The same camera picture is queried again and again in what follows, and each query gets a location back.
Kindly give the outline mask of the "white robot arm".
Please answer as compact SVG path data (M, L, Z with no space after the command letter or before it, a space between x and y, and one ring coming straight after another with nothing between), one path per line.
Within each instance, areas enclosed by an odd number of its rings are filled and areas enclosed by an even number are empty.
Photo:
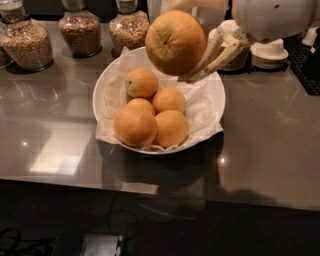
M235 59L252 44L293 36L320 22L320 0L164 0L161 12L188 11L194 7L230 10L239 26L225 33L216 28L202 59L178 80L194 83Z

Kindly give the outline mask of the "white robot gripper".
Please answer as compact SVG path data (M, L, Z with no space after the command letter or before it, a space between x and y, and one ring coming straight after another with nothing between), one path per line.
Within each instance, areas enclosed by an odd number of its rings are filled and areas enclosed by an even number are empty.
M166 0L167 11L195 7L228 10L229 4L228 0ZM314 27L315 0L232 0L232 18L240 28L225 33L218 26L201 60L180 75L179 82L195 83L220 70L250 46L250 39L267 43Z

